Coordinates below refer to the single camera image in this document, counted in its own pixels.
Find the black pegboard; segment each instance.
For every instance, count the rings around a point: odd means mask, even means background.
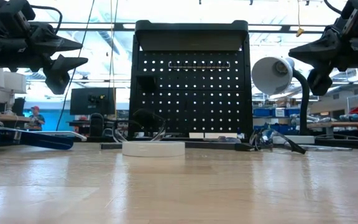
[[[143,51],[135,35],[130,119],[146,108],[167,119],[167,132],[236,133],[239,128],[250,135],[249,64],[247,37],[235,51],[184,52]],[[148,128],[158,131],[160,125]],[[129,126],[129,135],[135,131],[139,130]]]

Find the blue tool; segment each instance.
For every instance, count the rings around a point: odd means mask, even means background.
[[[3,136],[3,140],[14,144],[24,144],[49,149],[68,150],[74,145],[74,141],[69,138],[49,136],[46,134],[32,133],[4,127],[0,127],[0,136]]]

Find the person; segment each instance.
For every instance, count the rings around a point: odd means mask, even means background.
[[[42,130],[42,125],[45,124],[45,118],[40,114],[40,108],[38,106],[31,107],[32,115],[30,118],[34,119],[34,124],[39,130]]]

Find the computer monitor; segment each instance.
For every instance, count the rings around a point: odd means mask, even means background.
[[[71,91],[70,114],[115,114],[114,88],[76,88]]]

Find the white tape roll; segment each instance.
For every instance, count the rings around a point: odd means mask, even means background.
[[[130,141],[122,143],[122,154],[138,157],[172,157],[185,154],[184,142]]]

